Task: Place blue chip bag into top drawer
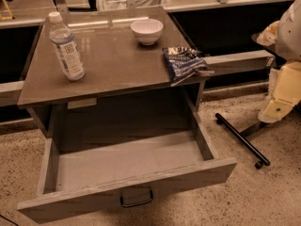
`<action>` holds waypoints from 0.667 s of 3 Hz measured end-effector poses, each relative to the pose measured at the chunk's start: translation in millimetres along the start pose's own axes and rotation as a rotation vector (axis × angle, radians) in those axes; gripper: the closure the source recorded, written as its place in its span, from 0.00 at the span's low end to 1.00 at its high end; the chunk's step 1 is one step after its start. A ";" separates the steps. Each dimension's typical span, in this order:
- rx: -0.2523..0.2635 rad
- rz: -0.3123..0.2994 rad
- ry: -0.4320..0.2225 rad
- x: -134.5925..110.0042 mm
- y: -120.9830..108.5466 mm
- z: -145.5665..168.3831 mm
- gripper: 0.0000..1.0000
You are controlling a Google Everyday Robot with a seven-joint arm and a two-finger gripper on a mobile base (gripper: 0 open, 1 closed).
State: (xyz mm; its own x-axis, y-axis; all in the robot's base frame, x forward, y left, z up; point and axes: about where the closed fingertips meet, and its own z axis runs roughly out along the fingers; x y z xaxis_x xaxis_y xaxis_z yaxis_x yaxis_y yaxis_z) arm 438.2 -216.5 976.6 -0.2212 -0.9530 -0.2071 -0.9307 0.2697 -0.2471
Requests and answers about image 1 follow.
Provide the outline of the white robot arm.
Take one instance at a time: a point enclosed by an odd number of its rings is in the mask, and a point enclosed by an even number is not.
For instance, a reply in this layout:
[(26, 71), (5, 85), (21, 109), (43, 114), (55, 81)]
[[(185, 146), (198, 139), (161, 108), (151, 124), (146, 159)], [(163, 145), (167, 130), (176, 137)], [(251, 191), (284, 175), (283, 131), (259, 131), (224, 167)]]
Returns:
[(268, 95), (258, 114), (265, 123), (281, 121), (301, 102), (301, 0), (294, 0), (278, 21), (256, 38), (263, 46), (275, 46), (285, 63), (269, 73)]

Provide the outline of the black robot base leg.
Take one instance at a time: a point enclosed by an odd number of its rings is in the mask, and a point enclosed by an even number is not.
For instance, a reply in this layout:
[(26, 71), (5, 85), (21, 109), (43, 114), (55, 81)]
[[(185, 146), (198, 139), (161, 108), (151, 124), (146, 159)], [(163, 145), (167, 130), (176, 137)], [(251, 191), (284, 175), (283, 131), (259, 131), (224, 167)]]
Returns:
[(216, 123), (223, 124), (236, 138), (238, 138), (258, 159), (259, 161), (255, 163), (255, 168), (260, 169), (262, 166), (270, 166), (270, 161), (246, 138), (255, 132), (258, 132), (266, 123), (262, 121), (257, 121), (253, 125), (247, 127), (242, 132), (239, 132), (234, 128), (221, 114), (216, 113)]

